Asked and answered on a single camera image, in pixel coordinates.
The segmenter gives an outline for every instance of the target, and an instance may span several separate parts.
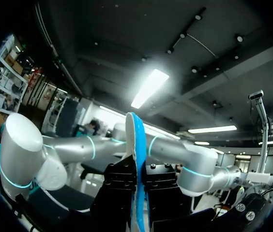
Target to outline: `white wall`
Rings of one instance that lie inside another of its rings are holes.
[[[90,123],[90,121],[92,120],[92,114],[93,114],[93,102],[88,100],[88,99],[85,99],[85,98],[82,98],[80,100],[80,104],[86,109],[86,112],[85,112],[85,115],[82,119],[82,122],[81,122],[81,125],[84,126],[88,123]]]
[[[89,118],[89,122],[93,118],[96,118],[98,120],[105,122],[107,124],[108,129],[111,130],[113,130],[116,123],[126,122],[125,118],[115,115],[111,112],[105,111],[95,104],[92,106],[90,117],[91,118]]]
[[[252,171],[252,170],[256,171],[259,161],[260,161],[260,156],[252,156],[248,166],[248,171]],[[273,156],[268,156],[267,162],[266,162],[266,169],[264,172],[273,174]]]
[[[234,161],[235,161],[235,155],[231,155],[231,154],[218,154],[218,164],[222,164],[221,167],[227,167],[229,165],[234,165]]]

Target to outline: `ceiling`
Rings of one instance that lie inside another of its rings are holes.
[[[245,1],[48,0],[40,6],[49,36],[86,98],[120,112],[134,111],[171,132],[238,127],[196,136],[215,145],[226,145],[232,138],[234,146],[252,146],[251,121],[258,114],[254,106],[250,110],[250,93],[264,91],[273,121],[273,36]],[[191,37],[181,39],[167,54],[202,7],[202,20],[195,20],[187,31]],[[242,43],[235,34],[243,35]],[[199,73],[192,73],[192,66]],[[155,68],[170,78],[139,110],[131,108]]]

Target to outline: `robotic arm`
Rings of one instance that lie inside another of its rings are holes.
[[[106,153],[126,151],[125,127],[117,124],[113,138],[42,137],[36,126],[23,115],[11,114],[2,136],[0,169],[2,186],[14,199],[29,195],[32,180],[47,190],[63,187],[67,173],[63,163],[82,162]],[[232,189],[241,177],[238,167],[217,167],[216,152],[180,141],[147,135],[148,155],[166,162],[182,163],[178,185],[185,195],[200,196],[209,190]]]

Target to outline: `track light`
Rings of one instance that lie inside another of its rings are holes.
[[[202,19],[202,16],[196,15],[196,16],[195,16],[195,19],[196,19],[196,20],[201,20],[201,19]]]
[[[243,42],[243,36],[239,35],[239,34],[235,34],[234,36],[236,38],[236,40],[239,42],[239,43],[242,43]]]
[[[192,71],[192,73],[197,73],[198,72],[198,67],[197,66],[191,67],[191,71]]]
[[[173,47],[167,50],[168,54],[172,54],[172,52],[174,52],[174,48]]]

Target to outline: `ceiling beam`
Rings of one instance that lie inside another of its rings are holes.
[[[199,110],[201,113],[203,112],[204,115],[208,115],[209,112],[207,112],[206,109],[201,110],[200,106],[191,102],[190,99],[206,91],[209,91],[210,89],[214,87],[220,86],[221,84],[229,80],[239,77],[243,75],[244,73],[249,72],[263,64],[266,64],[267,62],[271,60],[273,60],[273,46],[233,66],[232,68],[226,70],[224,73],[221,73],[211,78],[210,80],[203,82],[202,84],[198,86],[191,87],[186,93],[179,96],[175,101],[185,102],[186,104]],[[171,105],[172,105],[172,102],[168,102],[164,105],[158,106],[155,109],[151,110],[147,115],[153,116],[155,114],[158,114],[161,111],[168,109]]]
[[[92,62],[95,64],[100,64],[100,65],[106,66],[108,68],[117,70],[121,73],[129,74],[129,75],[134,73],[131,69],[125,68],[121,65],[118,65],[116,63],[113,63],[111,61],[108,61],[108,60],[105,60],[102,58],[97,58],[97,57],[88,56],[88,55],[84,55],[84,54],[78,54],[77,56],[80,59],[83,59],[83,60],[86,60],[86,61],[89,61],[89,62]]]

